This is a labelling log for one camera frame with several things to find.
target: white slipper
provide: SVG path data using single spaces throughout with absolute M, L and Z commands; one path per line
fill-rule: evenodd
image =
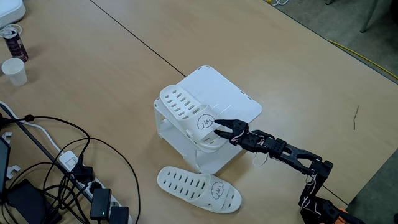
M 231 213 L 242 204 L 242 196 L 235 187 L 210 174 L 167 166 L 159 172 L 157 184 L 166 192 L 215 213 Z
M 227 139 L 213 131 L 220 128 L 214 123 L 217 114 L 208 105 L 201 104 L 178 85 L 169 85 L 160 92 L 160 99 L 181 125 L 184 134 L 204 152 L 216 152 Z

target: chair leg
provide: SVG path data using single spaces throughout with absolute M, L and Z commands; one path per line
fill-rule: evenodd
M 362 25 L 361 33 L 365 32 L 366 29 L 368 28 L 369 21 L 370 21 L 371 18 L 372 18 L 372 15 L 373 15 L 373 13 L 374 13 L 374 10 L 376 9 L 376 6 L 377 6 L 377 3 L 378 3 L 378 2 L 379 2 L 379 0 L 373 0 L 372 6 L 371 6 L 371 8 L 370 8 L 370 10 L 369 10 L 369 12 L 368 12 L 367 18 L 366 18 L 365 22 L 364 22 L 363 25 Z

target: slanted white platform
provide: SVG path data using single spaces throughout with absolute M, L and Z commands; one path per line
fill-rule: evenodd
M 218 114 L 218 119 L 240 119 L 250 123 L 262 112 L 262 106 L 258 102 L 211 66 L 205 65 L 196 69 L 177 85 L 198 101 L 209 105 Z M 213 153 L 199 151 L 160 98 L 155 100 L 154 106 L 159 136 L 172 145 L 197 171 L 215 174 L 241 151 L 240 147 L 229 143 Z

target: yellow cable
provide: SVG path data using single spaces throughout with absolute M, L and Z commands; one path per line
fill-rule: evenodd
M 337 43 L 337 42 L 334 42 L 334 41 L 332 41 L 332 40 L 328 40 L 328 41 L 331 42 L 332 44 L 336 45 L 337 47 L 341 47 L 342 49 L 345 49 L 345 50 L 347 50 L 347 51 L 349 51 L 349 52 L 351 52 L 351 53 L 357 55 L 358 57 L 362 58 L 363 60 L 365 60 L 365 61 L 367 61 L 367 62 L 369 62 L 369 63 L 371 63 L 371 64 L 373 64 L 373 65 L 376 66 L 377 68 L 380 68 L 381 70 L 385 71 L 385 72 L 388 73 L 390 76 L 392 76 L 392 77 L 394 77 L 396 80 L 398 80 L 398 77 L 397 77 L 396 75 L 394 75 L 392 72 L 390 72 L 390 71 L 388 71 L 387 69 L 381 67 L 380 65 L 378 65 L 378 64 L 376 64 L 375 62 L 371 61 L 370 59 L 367 59 L 365 56 L 362 56 L 362 55 L 360 55 L 359 53 L 357 53 L 357 52 L 355 52 L 355 51 L 353 51 L 353 50 L 351 50 L 351 49 L 349 49 L 349 48 L 347 48 L 347 47 L 345 47 L 345 46 L 343 46 L 343 45 L 341 45 L 341 44 L 339 44 L 339 43 Z

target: power strip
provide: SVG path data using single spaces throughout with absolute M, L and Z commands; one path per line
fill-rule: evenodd
M 78 158 L 77 156 L 72 152 L 72 151 L 67 151 L 64 154 L 60 156 L 60 163 L 65 168 L 68 172 L 71 172 L 72 169 L 75 167 L 77 164 Z M 95 178 L 95 181 L 99 184 L 101 184 L 102 188 L 105 188 L 105 186 L 98 180 L 98 178 Z M 80 187 L 84 187 L 84 184 L 78 183 Z M 90 199 L 93 199 L 93 194 L 90 192 L 90 185 L 85 189 L 85 192 L 89 196 Z M 111 197 L 111 206 L 109 208 L 109 216 L 111 214 L 111 208 L 113 206 L 121 206 L 121 204 L 116 200 L 116 198 L 112 195 Z M 132 224 L 132 216 L 129 215 L 129 224 Z

